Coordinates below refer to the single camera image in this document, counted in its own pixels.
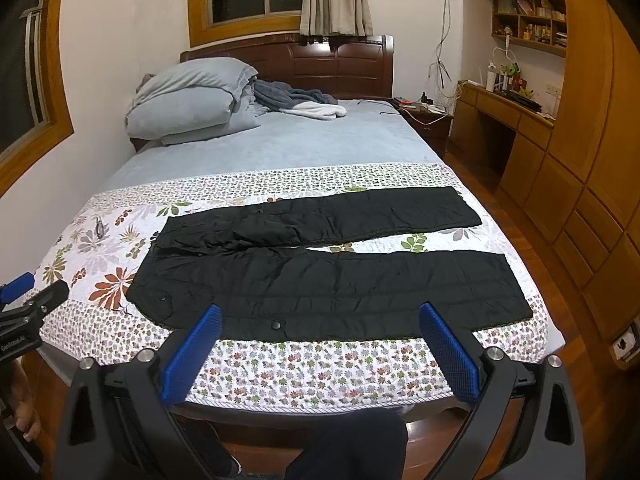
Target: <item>bookshelf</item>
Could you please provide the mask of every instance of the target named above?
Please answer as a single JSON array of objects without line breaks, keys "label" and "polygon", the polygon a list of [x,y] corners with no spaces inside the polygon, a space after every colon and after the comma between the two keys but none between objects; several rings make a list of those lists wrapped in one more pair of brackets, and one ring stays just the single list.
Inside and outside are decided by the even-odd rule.
[{"label": "bookshelf", "polygon": [[492,36],[505,38],[511,29],[511,44],[566,56],[567,27],[564,0],[548,0],[553,10],[545,9],[542,0],[494,0]]}]

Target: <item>floral quilt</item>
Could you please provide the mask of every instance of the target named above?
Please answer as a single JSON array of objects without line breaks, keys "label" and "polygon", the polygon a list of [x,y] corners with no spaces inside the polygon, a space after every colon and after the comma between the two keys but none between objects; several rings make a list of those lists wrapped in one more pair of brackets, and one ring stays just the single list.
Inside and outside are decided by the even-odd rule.
[{"label": "floral quilt", "polygon": [[[100,193],[62,233],[36,272],[36,290],[56,279],[69,300],[46,318],[44,341],[102,364],[158,348],[169,332],[125,298],[142,259],[169,216],[285,198],[380,187],[454,186],[482,225],[377,238],[324,251],[479,250],[504,253],[533,318],[476,333],[513,359],[535,362],[546,345],[546,307],[513,246],[478,200],[444,164],[358,164],[182,178]],[[221,340],[187,400],[222,408],[277,413],[332,413],[364,406],[406,406],[450,396],[421,339],[369,342]]]}]

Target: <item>wooden headboard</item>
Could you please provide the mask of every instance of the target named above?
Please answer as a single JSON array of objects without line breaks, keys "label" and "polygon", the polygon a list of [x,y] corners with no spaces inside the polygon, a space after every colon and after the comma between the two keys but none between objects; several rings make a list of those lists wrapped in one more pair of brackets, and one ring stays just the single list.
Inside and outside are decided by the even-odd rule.
[{"label": "wooden headboard", "polygon": [[309,43],[299,34],[274,34],[206,46],[180,54],[180,62],[231,56],[256,68],[265,81],[319,88],[337,99],[389,98],[394,77],[392,36],[334,36]]}]

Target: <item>human hand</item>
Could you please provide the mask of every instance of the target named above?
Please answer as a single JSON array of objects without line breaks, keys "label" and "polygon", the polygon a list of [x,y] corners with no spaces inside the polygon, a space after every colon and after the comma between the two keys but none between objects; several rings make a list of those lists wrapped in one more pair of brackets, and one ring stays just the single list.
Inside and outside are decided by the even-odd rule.
[{"label": "human hand", "polygon": [[18,405],[14,410],[15,427],[23,433],[27,442],[35,440],[40,434],[40,414],[33,407],[33,394],[29,386],[27,375],[22,366],[14,361],[14,372],[11,380],[11,391]]}]

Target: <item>gray bed sheet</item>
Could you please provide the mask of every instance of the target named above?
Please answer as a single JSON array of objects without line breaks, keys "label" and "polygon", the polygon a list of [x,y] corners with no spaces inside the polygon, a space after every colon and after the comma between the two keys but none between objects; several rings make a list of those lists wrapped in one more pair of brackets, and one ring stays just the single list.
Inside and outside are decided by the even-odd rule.
[{"label": "gray bed sheet", "polygon": [[101,191],[234,171],[367,162],[441,162],[389,103],[339,103],[347,109],[347,115],[333,121],[269,112],[258,118],[260,126],[253,130],[148,148],[120,168]]}]

